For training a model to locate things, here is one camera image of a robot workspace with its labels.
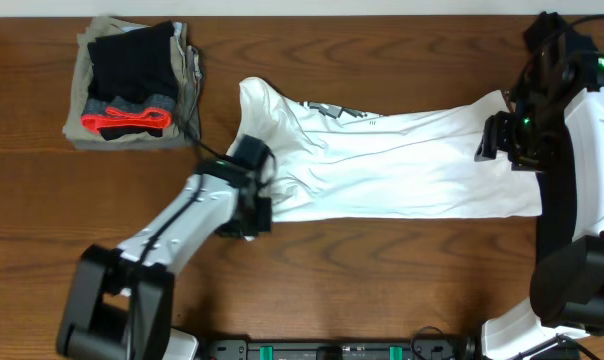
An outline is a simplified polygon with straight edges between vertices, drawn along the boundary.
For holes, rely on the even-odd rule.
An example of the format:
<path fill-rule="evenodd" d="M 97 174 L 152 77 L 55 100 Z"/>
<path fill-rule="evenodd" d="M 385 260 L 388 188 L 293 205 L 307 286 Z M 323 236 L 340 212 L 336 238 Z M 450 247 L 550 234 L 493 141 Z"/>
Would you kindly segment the white t-shirt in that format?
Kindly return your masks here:
<path fill-rule="evenodd" d="M 506 218 L 542 212 L 531 172 L 505 155 L 477 162 L 489 116 L 503 111 L 500 91 L 470 105 L 380 115 L 297 102 L 265 80 L 239 84 L 237 135 L 274 153 L 265 169 L 276 222 L 332 218 Z"/>

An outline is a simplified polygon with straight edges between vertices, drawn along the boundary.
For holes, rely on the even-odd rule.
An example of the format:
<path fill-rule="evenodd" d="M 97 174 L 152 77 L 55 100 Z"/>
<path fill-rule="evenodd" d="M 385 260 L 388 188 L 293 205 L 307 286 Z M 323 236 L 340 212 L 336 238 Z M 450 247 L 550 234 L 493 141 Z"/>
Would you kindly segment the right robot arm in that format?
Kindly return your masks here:
<path fill-rule="evenodd" d="M 575 359 L 604 336 L 604 54 L 545 50 L 490 116 L 475 158 L 505 153 L 542 199 L 528 297 L 486 321 L 481 359 Z"/>

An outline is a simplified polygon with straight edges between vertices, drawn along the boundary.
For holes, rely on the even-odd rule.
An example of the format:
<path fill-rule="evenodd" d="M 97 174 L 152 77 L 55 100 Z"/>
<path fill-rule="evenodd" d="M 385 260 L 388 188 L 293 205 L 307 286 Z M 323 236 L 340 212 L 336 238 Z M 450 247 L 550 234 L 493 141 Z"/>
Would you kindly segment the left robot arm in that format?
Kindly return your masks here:
<path fill-rule="evenodd" d="M 70 359 L 162 359 L 195 355 L 197 341 L 173 330 L 175 279 L 214 233 L 256 237 L 271 227 L 264 162 L 231 157 L 198 165 L 177 197 L 113 249 L 79 258 L 56 339 Z"/>

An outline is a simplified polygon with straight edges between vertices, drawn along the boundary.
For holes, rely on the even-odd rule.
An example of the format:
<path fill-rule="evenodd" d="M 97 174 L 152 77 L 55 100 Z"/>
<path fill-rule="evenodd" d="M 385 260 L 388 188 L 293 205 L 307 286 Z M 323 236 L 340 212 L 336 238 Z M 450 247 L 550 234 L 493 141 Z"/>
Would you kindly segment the black t-shirt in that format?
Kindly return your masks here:
<path fill-rule="evenodd" d="M 598 51 L 591 36 L 583 35 L 574 29 L 559 31 L 568 26 L 567 21 L 557 12 L 542 12 L 524 31 L 523 38 L 529 52 L 529 58 L 538 61 L 544 50 L 549 50 L 551 61 L 580 51 Z"/>

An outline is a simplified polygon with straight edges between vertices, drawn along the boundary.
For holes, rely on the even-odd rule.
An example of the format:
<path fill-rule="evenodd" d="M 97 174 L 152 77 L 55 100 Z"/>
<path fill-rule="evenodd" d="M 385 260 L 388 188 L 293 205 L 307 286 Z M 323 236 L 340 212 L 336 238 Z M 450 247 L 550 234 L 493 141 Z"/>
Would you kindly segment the folded khaki garment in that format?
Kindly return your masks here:
<path fill-rule="evenodd" d="M 200 141 L 200 56 L 188 26 L 96 17 L 77 38 L 62 132 L 81 150 L 155 150 Z"/>

